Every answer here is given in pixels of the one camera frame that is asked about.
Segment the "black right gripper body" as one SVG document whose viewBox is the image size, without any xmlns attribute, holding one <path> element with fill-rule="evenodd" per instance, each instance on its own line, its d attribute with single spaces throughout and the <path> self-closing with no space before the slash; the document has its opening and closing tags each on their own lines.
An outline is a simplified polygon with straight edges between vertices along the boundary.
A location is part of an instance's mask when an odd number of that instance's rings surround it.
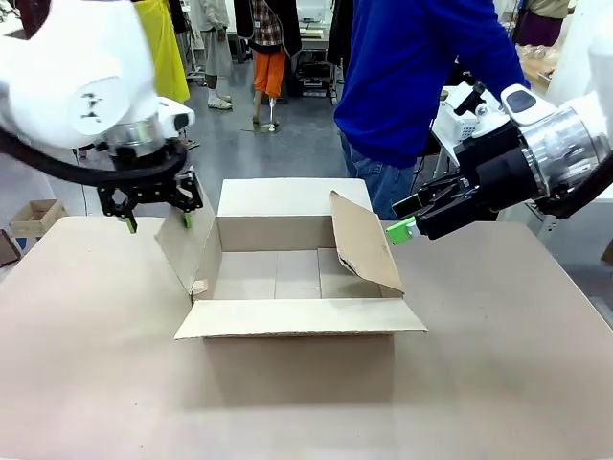
<svg viewBox="0 0 613 460">
<path fill-rule="evenodd" d="M 494 221 L 500 210 L 528 196 L 528 167 L 519 129 L 504 125 L 463 142 L 460 166 L 419 188 L 420 232 L 436 240 L 475 221 Z"/>
</svg>

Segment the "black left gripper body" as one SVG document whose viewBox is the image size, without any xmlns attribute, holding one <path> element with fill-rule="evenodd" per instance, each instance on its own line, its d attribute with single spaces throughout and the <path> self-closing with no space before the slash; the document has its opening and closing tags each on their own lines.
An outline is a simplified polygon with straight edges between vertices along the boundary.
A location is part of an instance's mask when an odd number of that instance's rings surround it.
<svg viewBox="0 0 613 460">
<path fill-rule="evenodd" d="M 97 193 L 103 213 L 111 216 L 108 198 L 116 188 L 131 196 L 135 208 L 141 204 L 154 203 L 167 203 L 173 207 L 175 177 L 185 171 L 184 167 L 185 161 L 167 161 L 151 167 L 97 171 Z"/>
</svg>

